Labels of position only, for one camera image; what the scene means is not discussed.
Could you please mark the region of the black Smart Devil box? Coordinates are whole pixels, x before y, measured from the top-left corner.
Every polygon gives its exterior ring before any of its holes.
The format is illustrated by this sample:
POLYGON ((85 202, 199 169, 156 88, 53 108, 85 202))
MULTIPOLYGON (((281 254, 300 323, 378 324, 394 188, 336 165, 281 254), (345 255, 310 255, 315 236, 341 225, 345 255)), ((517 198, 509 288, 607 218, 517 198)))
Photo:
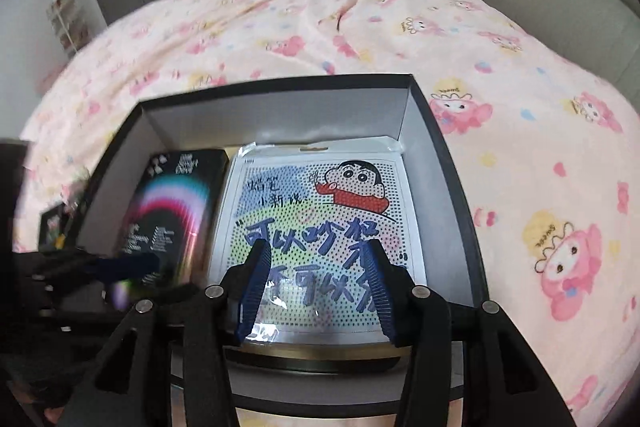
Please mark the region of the black Smart Devil box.
POLYGON ((116 253, 151 254, 152 270, 108 288, 117 310, 190 283, 201 270, 213 211, 229 164, 224 150, 172 150, 149 159, 122 219, 116 253))

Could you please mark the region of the cartoon bead art board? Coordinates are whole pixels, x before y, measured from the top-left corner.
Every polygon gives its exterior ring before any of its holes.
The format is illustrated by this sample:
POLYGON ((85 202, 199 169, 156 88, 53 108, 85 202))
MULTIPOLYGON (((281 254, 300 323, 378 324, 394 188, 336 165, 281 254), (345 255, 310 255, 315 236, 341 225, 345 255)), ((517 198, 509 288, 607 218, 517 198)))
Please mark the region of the cartoon bead art board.
POLYGON ((208 280, 242 263, 256 239, 271 270, 248 340, 290 345, 382 343, 361 265, 377 239, 394 265, 426 281, 416 210, 388 136, 309 145, 245 145, 231 161, 218 209, 208 280))

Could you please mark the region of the small black square frame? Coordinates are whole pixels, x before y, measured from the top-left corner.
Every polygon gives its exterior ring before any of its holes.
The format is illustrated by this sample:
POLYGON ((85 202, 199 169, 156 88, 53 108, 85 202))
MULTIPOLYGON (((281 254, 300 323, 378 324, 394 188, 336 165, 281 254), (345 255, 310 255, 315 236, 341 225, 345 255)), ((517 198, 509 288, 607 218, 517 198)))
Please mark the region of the small black square frame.
POLYGON ((40 251, 60 251, 64 247, 74 213, 71 205, 60 202, 41 215, 38 234, 40 251))

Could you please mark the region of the black cardboard storage box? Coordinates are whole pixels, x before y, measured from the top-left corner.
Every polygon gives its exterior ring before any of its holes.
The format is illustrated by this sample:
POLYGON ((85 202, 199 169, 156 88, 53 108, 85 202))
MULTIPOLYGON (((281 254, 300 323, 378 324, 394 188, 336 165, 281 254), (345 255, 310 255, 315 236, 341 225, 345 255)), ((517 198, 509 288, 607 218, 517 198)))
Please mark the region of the black cardboard storage box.
POLYGON ((264 80, 138 104, 107 147, 70 237, 93 254, 156 246, 178 281, 217 283, 254 242, 272 268, 229 353, 236 403, 303 417, 396 412, 407 359, 361 266, 375 239, 452 303, 488 296, 471 210, 410 75, 264 80))

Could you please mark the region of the small shelf with toys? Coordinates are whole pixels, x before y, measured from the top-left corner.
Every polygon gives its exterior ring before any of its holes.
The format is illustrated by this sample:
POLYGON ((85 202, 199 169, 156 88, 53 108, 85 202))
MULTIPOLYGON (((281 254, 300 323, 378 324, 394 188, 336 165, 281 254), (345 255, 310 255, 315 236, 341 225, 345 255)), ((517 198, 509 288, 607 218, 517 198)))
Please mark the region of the small shelf with toys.
POLYGON ((90 42, 87 0, 52 0, 47 18, 67 58, 73 58, 90 42))

